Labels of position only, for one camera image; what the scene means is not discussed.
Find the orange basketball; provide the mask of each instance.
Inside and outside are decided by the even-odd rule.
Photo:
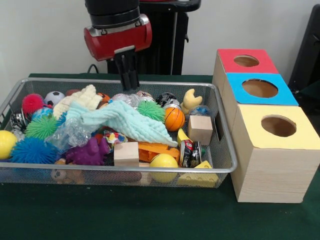
[[[168,107],[165,110],[164,125],[169,132],[176,132],[185,124],[184,113],[175,107]]]

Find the shape sorter box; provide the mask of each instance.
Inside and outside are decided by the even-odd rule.
[[[303,201],[320,164],[320,138],[300,107],[239,104],[232,138],[238,202]]]
[[[231,132],[238,104],[299,105],[280,74],[227,73],[226,76],[221,98]]]
[[[223,94],[228,73],[278,74],[278,70],[263,49],[218,49],[212,83]]]

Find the cream plush toy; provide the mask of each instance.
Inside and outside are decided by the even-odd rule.
[[[195,89],[189,89],[186,91],[183,102],[181,103],[182,112],[187,115],[189,110],[200,105],[202,102],[202,96],[195,97]]]

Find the light green cloth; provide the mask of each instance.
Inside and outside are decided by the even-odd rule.
[[[73,101],[66,120],[71,118],[80,118],[81,124],[93,131],[107,126],[138,142],[166,144],[174,148],[178,145],[162,122],[141,115],[124,101],[113,101],[95,111],[89,111]]]

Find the yellow tennis ball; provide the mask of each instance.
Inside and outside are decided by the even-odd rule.
[[[151,168],[178,168],[175,158],[169,154],[159,154],[155,156],[151,163]],[[159,183],[170,183],[177,176],[176,172],[151,172],[151,177]]]
[[[18,141],[17,137],[9,131],[0,130],[0,159],[8,159],[12,148]]]

